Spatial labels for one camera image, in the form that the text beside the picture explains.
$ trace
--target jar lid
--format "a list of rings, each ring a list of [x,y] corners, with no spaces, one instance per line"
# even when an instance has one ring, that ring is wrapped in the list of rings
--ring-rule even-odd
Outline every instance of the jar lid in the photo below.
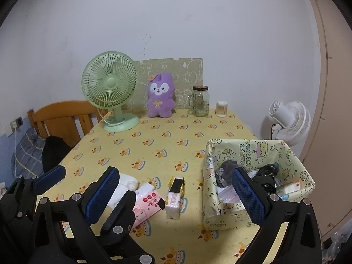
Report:
[[[195,86],[193,86],[193,90],[196,90],[196,91],[207,91],[208,87],[205,86],[205,85],[195,85]]]

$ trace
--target purple plush toy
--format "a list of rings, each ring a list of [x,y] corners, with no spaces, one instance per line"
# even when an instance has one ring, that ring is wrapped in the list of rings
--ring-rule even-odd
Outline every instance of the purple plush toy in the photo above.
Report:
[[[175,107],[174,96],[175,85],[172,82],[170,73],[158,73],[155,78],[149,82],[148,93],[148,117],[160,116],[168,118]]]

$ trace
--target wooden chair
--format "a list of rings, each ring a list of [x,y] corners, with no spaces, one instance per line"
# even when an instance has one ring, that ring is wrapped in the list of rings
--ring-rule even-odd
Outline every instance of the wooden chair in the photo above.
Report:
[[[28,118],[31,126],[43,138],[48,136],[61,137],[69,146],[73,147],[81,139],[74,116],[78,116],[83,134],[87,135],[93,128],[91,114],[95,114],[98,121],[101,120],[97,108],[88,101],[62,101],[49,104],[36,113],[32,110],[28,111]]]

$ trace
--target box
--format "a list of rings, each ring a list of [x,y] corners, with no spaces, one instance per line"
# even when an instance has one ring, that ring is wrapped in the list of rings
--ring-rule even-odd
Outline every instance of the box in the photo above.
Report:
[[[254,225],[243,204],[223,204],[217,195],[214,169],[225,160],[236,160],[255,170],[267,164],[279,166],[277,185],[300,180],[301,189],[281,196],[282,200],[300,202],[315,188],[315,182],[298,157],[284,141],[211,139],[207,143],[203,166],[203,224],[205,229],[233,229]]]
[[[184,196],[184,178],[171,177],[169,191],[165,200],[167,218],[178,220],[180,218],[182,199]]]

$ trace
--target white standing fan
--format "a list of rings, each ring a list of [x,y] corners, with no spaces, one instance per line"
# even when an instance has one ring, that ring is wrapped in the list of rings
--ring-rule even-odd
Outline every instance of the white standing fan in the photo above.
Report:
[[[284,105],[275,101],[269,108],[269,114],[278,122],[273,128],[272,138],[284,140],[288,146],[298,144],[309,131],[310,114],[301,102]]]

